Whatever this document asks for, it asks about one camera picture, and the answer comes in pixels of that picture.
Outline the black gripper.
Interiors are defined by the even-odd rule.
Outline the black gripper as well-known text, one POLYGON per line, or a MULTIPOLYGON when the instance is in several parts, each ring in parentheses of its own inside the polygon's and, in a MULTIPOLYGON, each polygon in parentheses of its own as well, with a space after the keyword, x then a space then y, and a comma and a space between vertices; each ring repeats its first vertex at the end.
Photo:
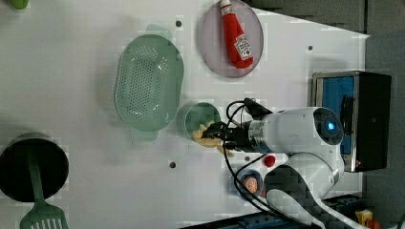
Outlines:
POLYGON ((253 152, 254 149, 249 140, 249 122, 243 122, 240 127, 230 128, 224 122, 215 122, 207 127, 202 133, 203 138, 223 139, 227 150, 238 152, 253 152))

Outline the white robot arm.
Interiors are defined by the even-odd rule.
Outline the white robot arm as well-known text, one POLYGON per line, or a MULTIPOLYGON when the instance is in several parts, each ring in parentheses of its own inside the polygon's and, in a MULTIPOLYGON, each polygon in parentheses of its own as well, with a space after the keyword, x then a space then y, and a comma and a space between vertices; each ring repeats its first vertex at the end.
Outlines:
POLYGON ((333 111, 306 107, 274 113, 247 108, 252 119, 234 128, 219 122, 202 132, 224 147, 245 153, 282 153, 288 160, 263 178, 271 212, 321 229, 367 229, 322 202, 344 175, 343 127, 333 111))

